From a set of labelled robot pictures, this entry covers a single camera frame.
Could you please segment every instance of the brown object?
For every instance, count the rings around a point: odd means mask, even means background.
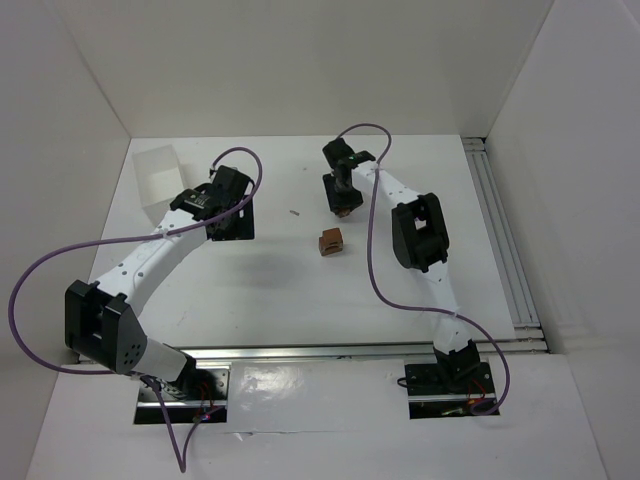
[[[330,228],[329,230],[325,230],[322,232],[322,236],[318,239],[320,255],[323,257],[341,252],[343,245],[342,233],[339,228]]]

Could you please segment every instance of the white wall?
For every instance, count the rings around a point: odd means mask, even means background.
[[[50,0],[134,137],[486,136],[551,0]]]
[[[556,0],[488,139],[612,480],[638,478],[640,2]]]
[[[0,304],[37,257],[97,238],[129,137],[70,39],[38,0],[0,2]],[[18,301],[19,329],[47,359],[66,356],[65,286],[94,251],[37,272]],[[55,374],[32,363],[0,322],[0,477],[24,478]]]

